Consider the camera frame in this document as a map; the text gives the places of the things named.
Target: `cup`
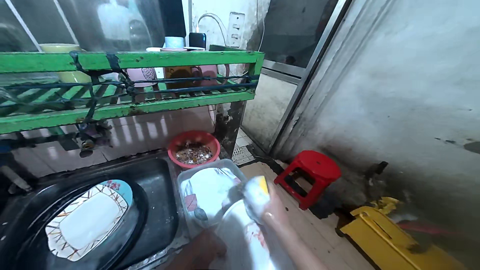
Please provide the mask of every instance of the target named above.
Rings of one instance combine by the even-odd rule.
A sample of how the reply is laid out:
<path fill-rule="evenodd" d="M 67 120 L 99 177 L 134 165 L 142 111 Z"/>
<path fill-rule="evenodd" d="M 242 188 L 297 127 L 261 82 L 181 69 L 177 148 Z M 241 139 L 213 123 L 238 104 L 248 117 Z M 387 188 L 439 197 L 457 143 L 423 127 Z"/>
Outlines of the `cup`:
<path fill-rule="evenodd" d="M 45 53 L 68 53 L 73 50 L 82 51 L 79 45 L 64 43 L 40 44 L 40 48 Z M 57 72 L 60 81 L 63 83 L 90 83 L 92 79 L 81 71 L 62 71 Z"/>
<path fill-rule="evenodd" d="M 230 75 L 230 65 L 225 65 L 225 77 Z M 194 68 L 192 72 L 194 77 L 210 77 L 210 78 L 217 78 L 218 74 L 218 67 L 217 65 L 204 65 L 200 66 L 200 69 Z M 226 84 L 228 79 L 224 79 L 222 83 L 219 83 L 216 79 L 210 80 L 202 80 L 200 81 L 201 86 L 217 86 L 217 85 L 224 85 Z"/>
<path fill-rule="evenodd" d="M 165 52 L 186 52 L 187 49 L 184 48 L 162 48 L 161 51 Z M 166 79 L 180 79 L 180 78 L 190 78 L 193 77 L 193 69 L 196 68 L 197 71 L 200 70 L 199 66 L 172 66 L 164 67 L 165 78 Z M 184 81 L 179 83 L 166 84 L 167 89 L 176 89 L 176 88 L 188 88 L 200 86 L 201 81 Z"/>
<path fill-rule="evenodd" d="M 156 80 L 155 69 L 153 68 L 128 68 L 127 75 L 132 81 Z M 135 83 L 134 87 L 147 87 L 157 83 Z"/>
<path fill-rule="evenodd" d="M 183 48 L 185 43 L 182 37 L 165 37 L 165 48 Z"/>
<path fill-rule="evenodd" d="M 160 47 L 148 47 L 147 51 L 148 52 L 160 52 L 161 48 Z M 165 74 L 164 74 L 164 71 L 163 71 L 162 67 L 157 67 L 157 68 L 154 68 L 154 69 L 155 69 L 155 73 L 156 73 L 156 78 L 158 80 L 165 78 Z"/>

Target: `hand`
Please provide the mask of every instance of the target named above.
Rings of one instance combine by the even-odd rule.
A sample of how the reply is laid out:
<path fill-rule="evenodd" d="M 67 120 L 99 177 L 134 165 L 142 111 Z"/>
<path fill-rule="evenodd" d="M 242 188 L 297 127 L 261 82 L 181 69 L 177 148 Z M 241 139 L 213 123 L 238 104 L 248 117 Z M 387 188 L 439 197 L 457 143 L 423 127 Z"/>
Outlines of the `hand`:
<path fill-rule="evenodd" d="M 280 197 L 276 193 L 275 184 L 268 182 L 268 193 L 270 195 L 270 202 L 265 206 L 262 219 L 272 227 L 290 227 L 287 211 L 283 205 Z"/>
<path fill-rule="evenodd" d="M 197 235 L 191 242 L 196 258 L 193 262 L 195 269 L 208 269 L 216 257 L 222 257 L 227 252 L 227 246 L 208 228 Z"/>
<path fill-rule="evenodd" d="M 208 269 L 217 256 L 226 252 L 225 244 L 215 235 L 213 228 L 208 228 L 188 243 L 165 270 Z"/>

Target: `wall switch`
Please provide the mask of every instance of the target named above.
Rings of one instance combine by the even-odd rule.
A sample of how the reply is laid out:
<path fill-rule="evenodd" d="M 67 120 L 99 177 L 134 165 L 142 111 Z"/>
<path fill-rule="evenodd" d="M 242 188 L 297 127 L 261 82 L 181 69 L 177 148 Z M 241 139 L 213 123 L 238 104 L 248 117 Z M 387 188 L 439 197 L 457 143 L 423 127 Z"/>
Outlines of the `wall switch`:
<path fill-rule="evenodd" d="M 228 43 L 230 47 L 239 48 L 241 37 L 243 35 L 243 23 L 245 22 L 245 14 L 230 12 L 228 20 Z"/>

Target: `oval plate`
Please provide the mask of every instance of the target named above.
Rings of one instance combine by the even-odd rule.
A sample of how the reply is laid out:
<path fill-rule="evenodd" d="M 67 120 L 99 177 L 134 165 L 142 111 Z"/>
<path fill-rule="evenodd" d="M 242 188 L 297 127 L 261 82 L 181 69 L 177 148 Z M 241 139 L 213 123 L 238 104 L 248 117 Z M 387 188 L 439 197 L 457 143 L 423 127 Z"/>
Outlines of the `oval plate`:
<path fill-rule="evenodd" d="M 116 229 L 128 206 L 108 186 L 92 187 L 45 227 L 50 251 L 70 261 L 81 259 Z"/>

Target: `sponge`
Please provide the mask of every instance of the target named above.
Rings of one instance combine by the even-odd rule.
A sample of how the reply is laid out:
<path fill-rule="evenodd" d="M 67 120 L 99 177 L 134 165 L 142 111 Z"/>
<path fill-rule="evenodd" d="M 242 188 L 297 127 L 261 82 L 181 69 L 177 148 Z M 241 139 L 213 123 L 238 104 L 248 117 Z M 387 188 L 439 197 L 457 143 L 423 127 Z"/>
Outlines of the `sponge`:
<path fill-rule="evenodd" d="M 270 202 L 268 186 L 264 176 L 255 176 L 243 186 L 243 197 L 248 216 L 259 224 L 265 206 Z"/>

